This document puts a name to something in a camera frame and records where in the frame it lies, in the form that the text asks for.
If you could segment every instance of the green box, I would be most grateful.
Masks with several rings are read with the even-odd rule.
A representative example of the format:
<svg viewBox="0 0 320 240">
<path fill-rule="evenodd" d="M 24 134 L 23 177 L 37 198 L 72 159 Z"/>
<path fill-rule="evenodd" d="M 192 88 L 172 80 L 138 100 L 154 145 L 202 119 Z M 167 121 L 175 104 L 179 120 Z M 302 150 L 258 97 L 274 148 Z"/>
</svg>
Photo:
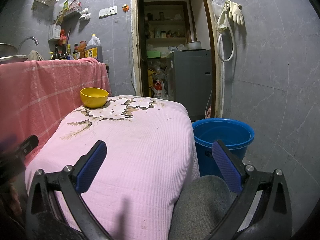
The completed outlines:
<svg viewBox="0 0 320 240">
<path fill-rule="evenodd" d="M 147 58 L 156 58 L 156 57 L 160 57 L 159 50 L 148 50 L 147 51 Z"/>
</svg>

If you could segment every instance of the gray pants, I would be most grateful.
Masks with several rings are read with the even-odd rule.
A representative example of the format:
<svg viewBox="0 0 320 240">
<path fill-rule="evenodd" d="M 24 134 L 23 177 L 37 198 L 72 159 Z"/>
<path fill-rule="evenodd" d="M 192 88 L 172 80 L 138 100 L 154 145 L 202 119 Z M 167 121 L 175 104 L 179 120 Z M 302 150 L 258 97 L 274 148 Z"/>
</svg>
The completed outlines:
<svg viewBox="0 0 320 240">
<path fill-rule="evenodd" d="M 180 194 L 172 215 L 169 240 L 202 240 L 219 223 L 233 202 L 219 177 L 194 180 Z"/>
</svg>

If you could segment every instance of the electrical outlet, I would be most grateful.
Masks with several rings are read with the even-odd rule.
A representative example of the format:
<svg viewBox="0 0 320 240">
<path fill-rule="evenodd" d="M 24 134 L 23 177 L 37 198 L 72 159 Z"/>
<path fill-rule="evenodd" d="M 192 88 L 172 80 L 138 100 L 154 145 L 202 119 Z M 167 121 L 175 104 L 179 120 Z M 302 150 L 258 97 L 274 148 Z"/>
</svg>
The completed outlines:
<svg viewBox="0 0 320 240">
<path fill-rule="evenodd" d="M 113 6 L 109 8 L 104 8 L 99 11 L 99 17 L 104 17 L 108 15 L 113 15 L 118 13 L 118 6 Z"/>
<path fill-rule="evenodd" d="M 108 15 L 113 15 L 118 13 L 118 6 L 113 6 L 109 8 L 109 13 Z"/>
</svg>

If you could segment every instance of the pink cloth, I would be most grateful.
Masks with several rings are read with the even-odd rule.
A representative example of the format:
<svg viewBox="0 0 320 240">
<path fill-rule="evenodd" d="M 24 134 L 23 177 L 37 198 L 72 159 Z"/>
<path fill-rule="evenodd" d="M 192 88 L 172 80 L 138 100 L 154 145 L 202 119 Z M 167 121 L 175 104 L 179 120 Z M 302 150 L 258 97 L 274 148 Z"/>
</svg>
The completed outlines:
<svg viewBox="0 0 320 240">
<path fill-rule="evenodd" d="M 17 134 L 18 142 L 38 136 L 39 146 L 27 156 L 28 164 L 61 120 L 82 105 L 80 90 L 85 87 L 111 94 L 105 64 L 84 58 L 0 65 L 0 139 L 11 133 Z"/>
<path fill-rule="evenodd" d="M 135 96 L 108 98 L 102 109 L 79 107 L 27 167 L 27 188 L 37 169 L 74 165 L 97 140 L 107 157 L 82 197 L 101 225 L 119 240 L 166 240 L 181 190 L 199 178 L 192 124 L 179 103 Z M 77 228 L 58 194 L 68 223 Z"/>
</svg>

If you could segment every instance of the metal screw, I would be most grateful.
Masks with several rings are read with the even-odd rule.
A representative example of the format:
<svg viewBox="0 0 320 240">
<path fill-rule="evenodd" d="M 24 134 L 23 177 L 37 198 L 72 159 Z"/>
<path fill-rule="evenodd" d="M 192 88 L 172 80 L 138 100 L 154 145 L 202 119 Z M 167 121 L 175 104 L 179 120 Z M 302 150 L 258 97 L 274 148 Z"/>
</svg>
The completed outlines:
<svg viewBox="0 0 320 240">
<path fill-rule="evenodd" d="M 67 166 L 65 166 L 65 167 L 63 168 L 63 170 L 64 170 L 65 172 L 71 171 L 71 170 L 72 170 L 72 166 L 71 166 L 71 165 L 67 165 Z"/>
<path fill-rule="evenodd" d="M 279 176 L 281 176 L 281 175 L 282 175 L 281 169 L 276 169 L 276 174 L 279 175 Z"/>
<path fill-rule="evenodd" d="M 253 167 L 252 165 L 247 165 L 247 166 L 245 167 L 245 169 L 246 169 L 247 171 L 254 171 L 254 167 Z"/>
<path fill-rule="evenodd" d="M 41 175 L 42 174 L 42 172 L 43 172 L 43 170 L 41 170 L 41 169 L 39 169 L 39 170 L 36 170 L 36 175 Z"/>
</svg>

